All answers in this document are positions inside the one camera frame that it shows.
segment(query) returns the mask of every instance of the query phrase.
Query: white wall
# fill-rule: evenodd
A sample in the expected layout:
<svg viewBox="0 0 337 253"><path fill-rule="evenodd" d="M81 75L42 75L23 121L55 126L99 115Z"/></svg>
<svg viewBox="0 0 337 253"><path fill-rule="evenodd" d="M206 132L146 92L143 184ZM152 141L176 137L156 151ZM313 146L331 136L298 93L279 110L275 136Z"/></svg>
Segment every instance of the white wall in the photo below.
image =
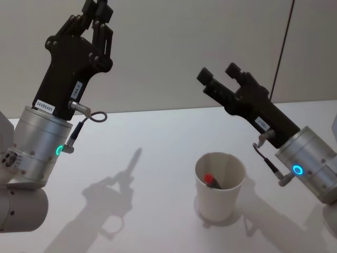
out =
<svg viewBox="0 0 337 253"><path fill-rule="evenodd" d="M336 0L296 0L274 102L337 99L336 10Z"/></svg>
<svg viewBox="0 0 337 253"><path fill-rule="evenodd" d="M31 104L50 63L44 43L84 0L0 1L0 109L19 117ZM208 67L230 62L269 90L291 6L284 0L115 0L114 67L92 78L82 102L108 112L217 105L196 81Z"/></svg>

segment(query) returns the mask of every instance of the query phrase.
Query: white paper cup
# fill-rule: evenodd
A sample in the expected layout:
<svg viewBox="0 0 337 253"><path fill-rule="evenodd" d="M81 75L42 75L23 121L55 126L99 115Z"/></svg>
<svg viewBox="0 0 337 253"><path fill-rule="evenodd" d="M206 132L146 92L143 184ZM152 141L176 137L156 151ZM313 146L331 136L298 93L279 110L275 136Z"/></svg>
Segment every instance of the white paper cup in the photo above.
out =
<svg viewBox="0 0 337 253"><path fill-rule="evenodd" d="M207 173L214 176L223 190L210 188L204 183ZM233 212L246 177L246 167L231 154L208 153L196 163L195 176L200 214L212 222L227 219Z"/></svg>

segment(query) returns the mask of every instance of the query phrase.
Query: cable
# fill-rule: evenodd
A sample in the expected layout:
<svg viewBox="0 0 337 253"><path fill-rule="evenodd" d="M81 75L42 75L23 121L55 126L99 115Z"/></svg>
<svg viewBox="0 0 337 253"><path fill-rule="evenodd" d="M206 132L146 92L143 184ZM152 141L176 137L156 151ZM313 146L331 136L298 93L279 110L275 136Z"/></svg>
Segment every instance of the cable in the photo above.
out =
<svg viewBox="0 0 337 253"><path fill-rule="evenodd" d="M97 119L94 119L94 118L93 118L93 116L99 115L99 114L103 115L104 118L101 119L101 120L97 120ZM94 113L92 113L92 114L90 115L90 118L85 118L84 120L80 121L80 122L77 124L75 130L74 130L74 131L72 132L72 134L70 135L70 138L68 139L67 143L66 143L65 145L63 145L63 152L66 152L66 153L69 153L69 154L71 154L71 153L74 152L74 147L73 147L73 145L74 145L74 143L75 143L75 141L76 141L76 139L77 139L77 137L78 137L78 134L80 133L80 131L81 131L81 129L82 129L82 127L83 127L85 121L87 121L88 119L90 119L90 120L92 120L93 122L96 122L96 123L102 123L102 122L104 122L104 121L107 120L107 114L106 114L105 112L102 112L102 111L94 112Z"/></svg>
<svg viewBox="0 0 337 253"><path fill-rule="evenodd" d="M286 186L294 177L294 173L290 172L285 176L281 171L268 159L266 158L259 150L256 143L253 143L254 150L263 158L264 162L268 165L268 167L273 171L275 176L279 179L279 186Z"/></svg>
<svg viewBox="0 0 337 253"><path fill-rule="evenodd" d="M273 97L273 93L274 93L274 88L275 88L275 84L276 84L277 75L279 74L279 69L280 69L280 65L281 65L281 59L282 59L282 56L283 56L283 51L284 51L284 46L285 46L286 38L288 36L288 30L289 30L289 26L290 26L290 20L291 20L291 17L293 15L294 5L295 5L295 0L293 0L293 2L291 4L291 8L290 8L290 14L289 14L288 23L287 23L286 29L285 29L285 34L284 34L284 38L283 38L283 43L282 43L281 53L280 53L280 57L279 57L279 62L277 64L276 73L275 73L274 82L273 82L273 87L272 87L272 91L270 93L270 101L272 101L272 97Z"/></svg>
<svg viewBox="0 0 337 253"><path fill-rule="evenodd" d="M99 115L99 114L101 114L101 115L104 116L104 118L103 118L102 120L97 120L97 119L94 119L94 118L93 118L93 116ZM102 112L102 111L94 112L94 113L91 114L90 118L85 118L85 119L82 121L82 123L84 123L85 121L87 121L87 119L90 119L90 120L92 120L93 122L96 122L96 123L102 123L102 122L104 122L104 121L107 120L107 114L106 114L105 112Z"/></svg>
<svg viewBox="0 0 337 253"><path fill-rule="evenodd" d="M263 160L265 159L265 156L257 149L257 144L253 143L253 148L255 149L255 151L263 158Z"/></svg>
<svg viewBox="0 0 337 253"><path fill-rule="evenodd" d="M258 149L257 149L257 144L253 143L253 148L254 150L263 158L264 162L268 165L268 167L272 170L272 172L275 174L275 176L278 179L283 178L283 174L279 171L279 169L268 159L266 158Z"/></svg>

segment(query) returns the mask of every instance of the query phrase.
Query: red cap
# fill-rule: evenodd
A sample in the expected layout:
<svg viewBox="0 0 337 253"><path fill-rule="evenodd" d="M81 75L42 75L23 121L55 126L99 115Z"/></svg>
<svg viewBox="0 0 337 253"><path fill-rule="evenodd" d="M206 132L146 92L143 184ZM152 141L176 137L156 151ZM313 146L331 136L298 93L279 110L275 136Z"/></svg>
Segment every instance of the red cap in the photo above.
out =
<svg viewBox="0 0 337 253"><path fill-rule="evenodd" d="M205 183L212 183L213 182L213 175L210 174L210 173L207 173L205 176L204 176L204 182Z"/></svg>

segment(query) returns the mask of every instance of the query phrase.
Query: blue led light ring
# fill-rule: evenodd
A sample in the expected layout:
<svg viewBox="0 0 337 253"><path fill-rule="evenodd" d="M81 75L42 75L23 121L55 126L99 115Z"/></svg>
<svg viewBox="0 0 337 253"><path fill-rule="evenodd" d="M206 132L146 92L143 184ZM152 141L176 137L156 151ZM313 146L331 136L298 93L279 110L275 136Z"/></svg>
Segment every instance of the blue led light ring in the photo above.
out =
<svg viewBox="0 0 337 253"><path fill-rule="evenodd" d="M303 175L303 173L304 173L302 167L299 166L299 165L294 165L294 166L293 166L293 172L294 172L296 175L298 175L298 176L301 176L301 175Z"/></svg>

